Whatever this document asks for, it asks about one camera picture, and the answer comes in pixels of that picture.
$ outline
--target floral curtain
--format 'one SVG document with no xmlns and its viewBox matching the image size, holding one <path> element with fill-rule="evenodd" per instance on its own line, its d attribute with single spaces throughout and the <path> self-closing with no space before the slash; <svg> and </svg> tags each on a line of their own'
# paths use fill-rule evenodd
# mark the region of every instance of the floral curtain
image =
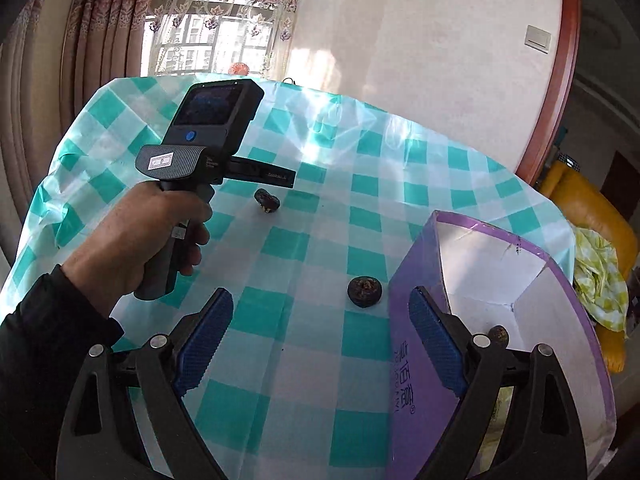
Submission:
<svg viewBox="0 0 640 480">
<path fill-rule="evenodd" d="M 0 250 L 13 264 L 45 148 L 31 126 L 33 37 L 44 0 L 29 0 L 0 46 Z"/>
<path fill-rule="evenodd" d="M 73 0 L 62 55 L 60 116 L 66 132 L 94 92 L 140 75 L 150 0 Z"/>
<path fill-rule="evenodd" d="M 148 73 L 226 72 L 242 61 L 251 73 L 282 78 L 297 6 L 298 0 L 152 0 Z M 200 65 L 188 63 L 189 50 L 199 56 L 200 47 Z"/>
</svg>

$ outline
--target hand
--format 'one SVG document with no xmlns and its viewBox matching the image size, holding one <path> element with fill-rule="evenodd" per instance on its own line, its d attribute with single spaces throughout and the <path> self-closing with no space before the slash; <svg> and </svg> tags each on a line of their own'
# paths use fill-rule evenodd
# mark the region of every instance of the hand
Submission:
<svg viewBox="0 0 640 480">
<path fill-rule="evenodd" d="M 109 317 L 118 300 L 138 288 L 145 263 L 164 246 L 174 226 L 185 220 L 199 224 L 188 262 L 180 270 L 190 276 L 202 258 L 196 244 L 209 241 L 202 225 L 209 218 L 209 204 L 195 193 L 162 191 L 157 182 L 141 182 L 69 256 L 62 271 L 100 314 Z"/>
</svg>

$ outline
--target green and white tablecloth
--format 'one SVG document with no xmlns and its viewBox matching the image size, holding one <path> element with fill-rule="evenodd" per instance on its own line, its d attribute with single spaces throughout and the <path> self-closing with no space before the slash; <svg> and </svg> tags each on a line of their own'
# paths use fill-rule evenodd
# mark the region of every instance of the green and white tablecloth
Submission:
<svg viewBox="0 0 640 480">
<path fill-rule="evenodd" d="M 96 92 L 38 187 L 0 317 L 142 179 L 135 156 L 160 142 L 188 87 L 227 78 L 118 79 Z M 351 277 L 368 274 L 386 286 L 434 209 L 523 236 L 569 278 L 574 235 L 556 206 L 476 150 L 351 98 L 257 82 L 265 96 L 238 155 L 296 170 L 295 188 L 269 189 L 282 207 L 265 214 L 253 199 L 256 184 L 219 187 L 201 266 L 158 301 L 123 298 L 114 316 L 126 338 L 116 349 L 168 332 L 224 286 L 234 319 L 184 400 L 229 478 L 381 479 L 386 294 L 361 310 L 346 295 Z M 148 423 L 140 425 L 147 433 Z"/>
</svg>

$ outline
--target black screen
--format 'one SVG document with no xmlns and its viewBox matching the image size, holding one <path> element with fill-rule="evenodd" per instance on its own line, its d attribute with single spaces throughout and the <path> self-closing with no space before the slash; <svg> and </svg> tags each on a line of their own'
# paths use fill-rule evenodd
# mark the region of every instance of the black screen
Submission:
<svg viewBox="0 0 640 480">
<path fill-rule="evenodd" d="M 240 85 L 203 86 L 189 92 L 174 124 L 222 126 L 242 93 Z"/>
</svg>

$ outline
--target door frame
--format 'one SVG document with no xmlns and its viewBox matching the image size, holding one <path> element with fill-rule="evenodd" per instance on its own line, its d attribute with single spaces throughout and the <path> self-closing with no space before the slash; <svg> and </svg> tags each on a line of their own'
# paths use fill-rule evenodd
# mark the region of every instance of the door frame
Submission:
<svg viewBox="0 0 640 480">
<path fill-rule="evenodd" d="M 566 99 L 574 78 L 575 57 L 580 38 L 580 0 L 562 0 L 560 32 L 551 78 L 538 121 L 522 155 L 516 175 L 530 186 L 535 184 L 554 142 Z"/>
</svg>

